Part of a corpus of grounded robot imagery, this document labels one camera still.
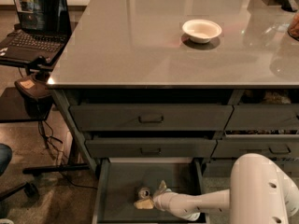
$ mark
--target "chair leg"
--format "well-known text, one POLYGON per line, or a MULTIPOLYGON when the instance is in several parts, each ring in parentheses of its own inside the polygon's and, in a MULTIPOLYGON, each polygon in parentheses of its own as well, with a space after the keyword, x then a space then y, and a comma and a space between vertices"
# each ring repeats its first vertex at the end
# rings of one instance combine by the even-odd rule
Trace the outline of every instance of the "chair leg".
POLYGON ((0 202, 2 202, 4 199, 10 197, 11 195, 15 194, 16 192, 24 189, 27 197, 33 197, 36 194, 38 194, 38 190, 36 186, 32 183, 21 183, 17 187, 14 187, 12 189, 8 189, 6 191, 3 191, 0 193, 0 202))
POLYGON ((62 166, 43 166, 43 167, 33 167, 24 168, 22 172, 25 175, 39 176, 43 173, 52 172, 64 172, 64 171, 78 171, 78 170, 89 170, 89 166, 86 163, 78 163, 72 165, 62 165, 62 166))

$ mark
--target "laptop screen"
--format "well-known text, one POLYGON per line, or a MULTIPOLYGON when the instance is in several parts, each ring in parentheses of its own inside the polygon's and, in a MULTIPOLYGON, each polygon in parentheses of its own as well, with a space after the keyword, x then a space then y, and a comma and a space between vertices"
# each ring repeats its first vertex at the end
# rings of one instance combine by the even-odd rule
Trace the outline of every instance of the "laptop screen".
POLYGON ((14 0, 23 30, 70 32, 66 0, 14 0))

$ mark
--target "drawer handle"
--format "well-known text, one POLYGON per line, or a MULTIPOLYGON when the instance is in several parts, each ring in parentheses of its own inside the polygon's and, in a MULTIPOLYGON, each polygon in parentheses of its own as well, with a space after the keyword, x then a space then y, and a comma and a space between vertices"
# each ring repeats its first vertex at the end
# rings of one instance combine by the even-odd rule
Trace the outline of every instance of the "drawer handle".
POLYGON ((140 152, 142 155, 160 155, 161 149, 158 148, 157 150, 154 151, 144 151, 143 148, 140 148, 140 152))
POLYGON ((286 151, 286 152, 274 152, 274 151, 271 149, 271 147, 270 147, 270 148, 269 148, 269 151, 270 151, 270 153, 272 153, 272 154, 278 154, 278 155, 290 154, 290 153, 291 153, 290 148, 287 147, 287 149, 288 149, 288 151, 286 151))
POLYGON ((163 123, 164 116, 160 116, 159 119, 156 120, 144 120, 141 116, 138 116, 139 123, 163 123))

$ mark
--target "drawer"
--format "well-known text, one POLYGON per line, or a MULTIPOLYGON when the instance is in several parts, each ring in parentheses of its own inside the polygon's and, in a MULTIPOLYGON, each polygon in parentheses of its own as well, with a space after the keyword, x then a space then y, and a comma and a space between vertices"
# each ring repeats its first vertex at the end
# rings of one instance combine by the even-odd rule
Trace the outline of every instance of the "drawer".
MULTIPOLYGON (((156 208, 134 207, 138 191, 154 193, 162 180, 173 191, 201 194, 200 169, 196 163, 113 163, 102 160, 93 224, 96 223, 190 223, 156 208)), ((201 214, 194 223, 206 222, 201 214)))
POLYGON ((97 138, 86 141, 92 158, 209 158, 215 146, 216 140, 204 138, 97 138))
POLYGON ((73 105, 80 131, 223 130, 229 105, 73 105))
POLYGON ((299 141, 218 141, 212 158, 238 158, 246 153, 259 153, 267 158, 299 157, 299 141))
POLYGON ((227 131, 299 130, 299 105, 236 105, 227 131))

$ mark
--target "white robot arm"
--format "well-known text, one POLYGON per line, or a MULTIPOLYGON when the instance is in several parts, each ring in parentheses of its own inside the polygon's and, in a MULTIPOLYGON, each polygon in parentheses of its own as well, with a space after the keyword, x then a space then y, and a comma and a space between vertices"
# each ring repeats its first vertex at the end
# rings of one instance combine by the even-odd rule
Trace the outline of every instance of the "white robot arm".
POLYGON ((156 208, 195 221, 201 212, 229 210, 231 224, 288 224, 299 209, 299 190, 266 157, 246 154, 234 164, 230 189, 199 196, 178 194, 164 182, 153 195, 156 208))

